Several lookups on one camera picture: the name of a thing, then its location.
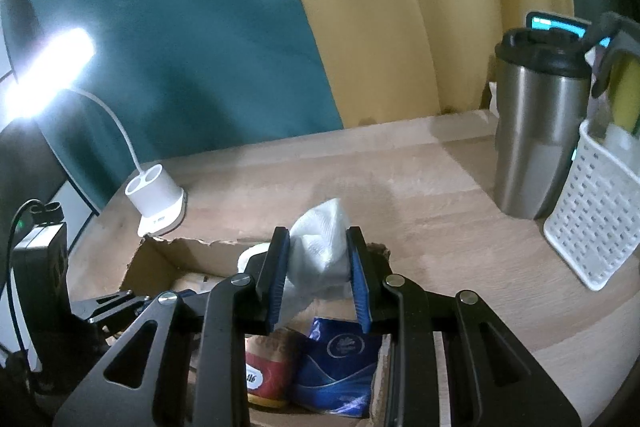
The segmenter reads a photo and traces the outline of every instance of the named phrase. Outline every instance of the blue gripper pad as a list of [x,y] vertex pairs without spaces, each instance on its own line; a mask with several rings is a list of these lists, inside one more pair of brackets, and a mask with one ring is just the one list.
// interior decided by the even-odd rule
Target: blue gripper pad
[[[357,243],[360,241],[358,238],[353,237],[352,230],[356,227],[351,227],[347,232],[347,245],[349,249],[349,259],[351,263],[351,291],[353,292],[353,304],[356,308],[356,317],[363,333],[369,333],[371,330],[371,309],[369,305],[369,287],[367,286],[367,279],[362,267],[362,261],[358,253]],[[362,238],[360,229],[357,234]]]
[[274,261],[272,256],[277,258],[277,260],[274,261],[275,270],[271,279],[267,302],[267,322],[269,323],[271,331],[273,331],[273,328],[280,318],[282,293],[284,292],[284,281],[287,278],[287,265],[289,264],[289,248],[289,230],[284,227],[277,227],[273,232],[267,253],[267,258],[270,259],[271,262]]

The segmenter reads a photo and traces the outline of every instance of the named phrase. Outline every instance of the desk lamp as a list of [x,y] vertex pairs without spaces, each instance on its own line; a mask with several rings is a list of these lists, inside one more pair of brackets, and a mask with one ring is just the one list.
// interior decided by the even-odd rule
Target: desk lamp
[[93,100],[113,119],[127,143],[138,174],[127,184],[125,195],[142,214],[138,235],[161,235],[180,225],[187,194],[162,165],[145,170],[138,161],[129,135],[115,113],[97,96],[73,86],[82,68],[95,54],[94,44],[83,29],[75,28],[53,37],[31,68],[8,91],[12,117],[31,118],[40,113],[62,89]]

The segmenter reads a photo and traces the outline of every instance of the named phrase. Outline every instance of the metal screw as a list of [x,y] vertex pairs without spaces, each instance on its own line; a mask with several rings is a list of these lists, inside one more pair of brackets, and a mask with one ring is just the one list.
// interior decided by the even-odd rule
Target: metal screw
[[163,306],[175,304],[177,300],[178,296],[174,292],[164,292],[158,297],[158,302]]
[[476,304],[478,302],[478,294],[471,290],[462,290],[460,292],[460,300],[465,304]]
[[236,273],[231,277],[233,286],[247,286],[251,282],[251,276],[248,273]]
[[392,286],[393,288],[399,288],[404,284],[404,277],[398,275],[397,273],[392,273],[391,275],[387,275],[385,282],[387,285]]

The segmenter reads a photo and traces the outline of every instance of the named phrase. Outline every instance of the black tumbler lid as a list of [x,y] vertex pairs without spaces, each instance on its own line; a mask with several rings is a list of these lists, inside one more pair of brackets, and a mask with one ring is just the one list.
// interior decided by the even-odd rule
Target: black tumbler lid
[[507,31],[495,47],[495,56],[532,71],[591,80],[591,67],[577,51],[578,35],[560,28]]

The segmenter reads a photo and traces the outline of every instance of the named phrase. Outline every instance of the paper towel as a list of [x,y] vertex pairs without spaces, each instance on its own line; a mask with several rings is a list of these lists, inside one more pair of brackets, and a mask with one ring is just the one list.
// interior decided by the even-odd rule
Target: paper towel
[[[285,326],[314,299],[351,297],[348,228],[349,219],[339,199],[309,209],[291,227],[289,264],[277,328]],[[238,271],[244,271],[252,255],[268,248],[269,243],[262,243],[243,252],[238,259]]]

